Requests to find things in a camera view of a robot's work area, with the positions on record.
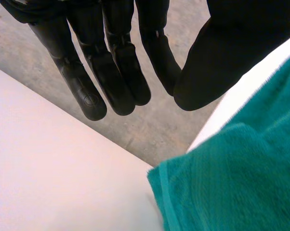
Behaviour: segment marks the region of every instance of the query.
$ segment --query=teal towel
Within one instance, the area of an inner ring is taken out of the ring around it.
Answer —
[[[148,179],[166,231],[290,231],[290,59],[218,134]]]

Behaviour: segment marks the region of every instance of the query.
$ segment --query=robotic hand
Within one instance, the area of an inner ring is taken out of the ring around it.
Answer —
[[[135,1],[142,43],[154,70],[167,93],[188,111],[223,95],[290,37],[290,0],[208,0],[211,18],[181,71],[164,35],[170,0]],[[102,119],[106,105],[79,60],[67,19],[113,110],[128,115],[136,105],[149,102],[150,90],[130,38],[133,0],[0,3],[18,21],[29,23],[88,119]],[[110,52],[104,42],[104,26]]]

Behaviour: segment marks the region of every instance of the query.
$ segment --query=black finger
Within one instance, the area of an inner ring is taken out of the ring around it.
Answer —
[[[133,0],[103,0],[105,31],[109,48],[117,67],[125,79],[136,105],[150,101],[151,93],[131,43]]]
[[[175,86],[176,103],[192,111],[218,99],[289,37],[290,29],[261,32],[209,20],[192,45]]]
[[[48,49],[85,116],[94,121],[102,119],[106,105],[79,60],[66,17],[29,26]]]
[[[92,2],[86,7],[69,7],[68,20],[113,110],[121,116],[132,113],[135,108],[133,96],[106,48],[101,5]]]
[[[159,80],[172,96],[181,69],[163,31],[169,3],[169,0],[136,0],[143,46]]]

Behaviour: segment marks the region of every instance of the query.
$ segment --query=concrete floor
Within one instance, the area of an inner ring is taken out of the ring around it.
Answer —
[[[189,48],[208,18],[205,0],[171,0],[165,32],[181,67],[185,64]],[[92,122],[82,114],[46,49],[33,32],[27,25],[14,20],[0,5],[0,69],[119,146],[155,166],[164,159],[186,151],[218,102],[194,112],[181,110],[160,84],[142,47],[137,14],[134,14],[132,20],[132,40],[152,91],[152,100],[125,117],[116,115],[108,105],[107,116],[101,121]],[[75,35],[73,41],[85,64]],[[98,86],[87,64],[85,68]]]

